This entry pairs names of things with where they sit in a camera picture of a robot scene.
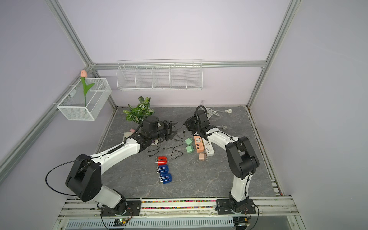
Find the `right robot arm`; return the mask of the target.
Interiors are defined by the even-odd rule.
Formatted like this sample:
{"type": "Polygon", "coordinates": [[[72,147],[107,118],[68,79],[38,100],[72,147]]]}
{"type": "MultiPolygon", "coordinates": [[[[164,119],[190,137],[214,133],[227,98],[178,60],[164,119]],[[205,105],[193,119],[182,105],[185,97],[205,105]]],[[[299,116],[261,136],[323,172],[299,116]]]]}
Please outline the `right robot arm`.
{"type": "Polygon", "coordinates": [[[234,137],[210,124],[207,109],[199,105],[194,115],[185,121],[192,135],[215,144],[226,151],[228,164],[233,174],[229,198],[218,199],[215,210],[220,215],[255,214],[256,204],[249,197],[250,181],[260,165],[250,140],[247,137],[234,137]]]}

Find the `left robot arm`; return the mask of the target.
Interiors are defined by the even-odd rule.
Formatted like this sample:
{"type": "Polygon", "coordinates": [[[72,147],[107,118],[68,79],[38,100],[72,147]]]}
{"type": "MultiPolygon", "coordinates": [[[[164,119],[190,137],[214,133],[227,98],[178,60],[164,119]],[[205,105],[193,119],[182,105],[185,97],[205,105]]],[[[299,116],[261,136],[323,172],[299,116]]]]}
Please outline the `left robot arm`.
{"type": "Polygon", "coordinates": [[[156,116],[145,118],[136,130],[120,144],[105,151],[88,156],[79,155],[71,161],[73,166],[65,185],[83,202],[95,201],[110,208],[116,216],[128,210],[126,198],[118,191],[102,184],[102,175],[124,159],[147,149],[155,140],[173,139],[176,122],[160,121],[156,116]]]}

